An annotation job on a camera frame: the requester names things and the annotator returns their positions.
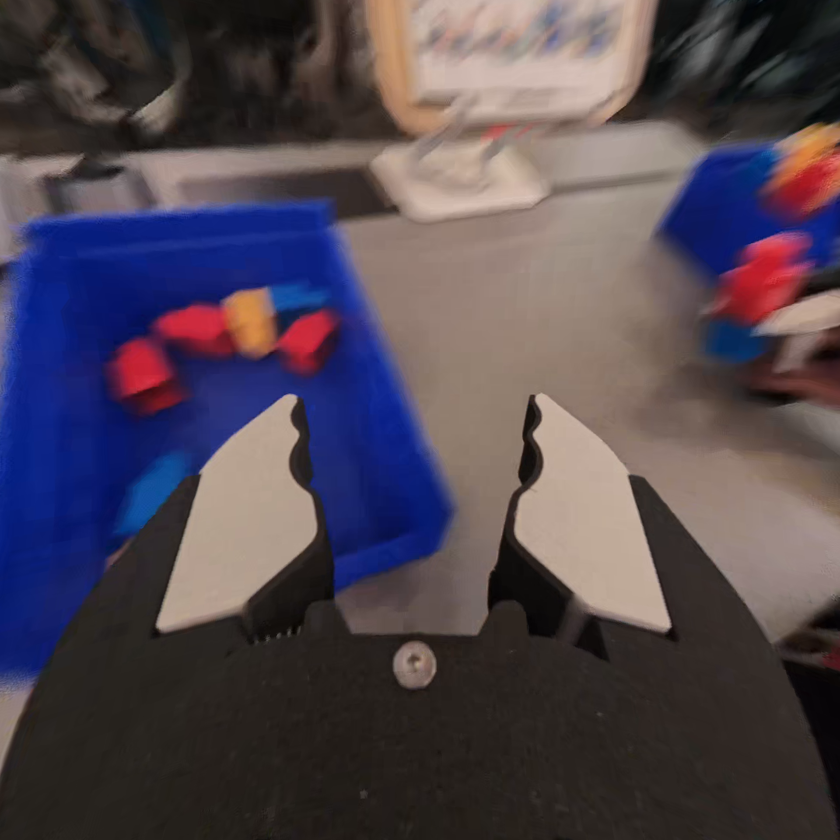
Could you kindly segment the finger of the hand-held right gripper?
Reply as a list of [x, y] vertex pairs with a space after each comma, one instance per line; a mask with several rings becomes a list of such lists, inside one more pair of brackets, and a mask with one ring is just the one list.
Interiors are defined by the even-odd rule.
[[827, 290], [781, 308], [753, 328], [760, 337], [782, 337], [773, 373], [805, 368], [822, 346], [829, 330], [839, 325], [839, 291]]

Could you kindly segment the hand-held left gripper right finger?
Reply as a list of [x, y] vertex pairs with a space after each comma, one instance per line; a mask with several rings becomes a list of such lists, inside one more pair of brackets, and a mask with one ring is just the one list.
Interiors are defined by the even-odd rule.
[[531, 635], [564, 643], [594, 642], [599, 622], [669, 639], [673, 620], [624, 463], [544, 393], [528, 399], [521, 443], [488, 610], [517, 604]]

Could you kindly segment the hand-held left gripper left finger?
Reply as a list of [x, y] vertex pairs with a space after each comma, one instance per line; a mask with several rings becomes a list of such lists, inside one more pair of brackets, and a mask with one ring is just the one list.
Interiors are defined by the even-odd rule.
[[161, 637], [232, 621], [251, 643], [298, 634], [334, 598], [303, 399], [287, 394], [206, 462], [155, 621]]

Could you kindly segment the red mega block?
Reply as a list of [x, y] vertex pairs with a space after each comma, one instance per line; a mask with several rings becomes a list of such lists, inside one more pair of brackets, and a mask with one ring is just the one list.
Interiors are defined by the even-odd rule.
[[839, 153], [829, 154], [776, 180], [766, 189], [770, 209], [799, 222], [827, 208], [838, 199]]
[[781, 233], [745, 248], [738, 264], [720, 277], [707, 314], [755, 327], [790, 305], [808, 280], [812, 245], [803, 232]]

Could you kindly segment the blue mega block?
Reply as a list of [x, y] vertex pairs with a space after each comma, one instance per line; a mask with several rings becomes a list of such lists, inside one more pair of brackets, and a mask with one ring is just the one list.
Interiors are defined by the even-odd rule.
[[773, 348], [773, 340], [755, 332], [753, 325], [729, 318], [706, 321], [703, 349], [713, 359], [725, 364], [748, 364]]

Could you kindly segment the blue plastic bin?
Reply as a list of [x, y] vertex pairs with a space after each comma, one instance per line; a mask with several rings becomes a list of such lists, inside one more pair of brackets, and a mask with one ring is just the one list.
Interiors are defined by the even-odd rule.
[[748, 245], [779, 233], [808, 234], [812, 245], [806, 258], [816, 268], [837, 262], [838, 202], [795, 221], [763, 194], [773, 156], [774, 143], [768, 141], [713, 148], [662, 217], [658, 236], [706, 287], [715, 287]]
[[[453, 502], [328, 203], [31, 223], [10, 273], [2, 372], [2, 681], [28, 681], [122, 542], [127, 489], [160, 456], [194, 469], [288, 393], [310, 428], [338, 591], [442, 547]], [[307, 282], [341, 318], [320, 373], [177, 357], [184, 403], [137, 416], [106, 364], [164, 312]]]

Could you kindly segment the yellow mega block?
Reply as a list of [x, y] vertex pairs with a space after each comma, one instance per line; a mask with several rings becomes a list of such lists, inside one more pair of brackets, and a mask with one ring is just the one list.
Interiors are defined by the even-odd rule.
[[839, 125], [813, 123], [782, 139], [775, 146], [779, 158], [775, 168], [781, 177], [790, 177], [808, 165], [831, 154], [839, 143]]

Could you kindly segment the pile of blocks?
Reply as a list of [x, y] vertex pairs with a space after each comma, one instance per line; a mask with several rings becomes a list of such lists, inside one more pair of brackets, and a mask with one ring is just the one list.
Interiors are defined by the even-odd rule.
[[[159, 417], [183, 407], [190, 395], [177, 361], [261, 362], [274, 356], [297, 376], [319, 373], [339, 340], [342, 317], [331, 294], [307, 281], [251, 287], [218, 302], [198, 301], [157, 316], [146, 333], [121, 343], [103, 367], [111, 399], [138, 418]], [[234, 398], [212, 394], [221, 381], [210, 376], [198, 406], [175, 434], [175, 446], [153, 457], [128, 484], [113, 534], [135, 535], [187, 476], [197, 472], [233, 433], [222, 408]]]

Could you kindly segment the instruction sheet on white stand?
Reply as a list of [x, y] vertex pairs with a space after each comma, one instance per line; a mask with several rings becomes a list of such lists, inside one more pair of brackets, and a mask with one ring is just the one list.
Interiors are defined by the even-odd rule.
[[530, 209], [550, 194], [547, 181], [519, 150], [540, 129], [589, 129], [606, 123], [633, 98], [644, 76], [659, 2], [638, 14], [633, 59], [620, 90], [599, 106], [567, 116], [479, 110], [478, 98], [427, 102], [411, 79], [408, 2], [366, 2], [374, 77], [395, 125], [411, 140], [391, 145], [371, 172], [397, 210], [418, 223], [436, 223]]

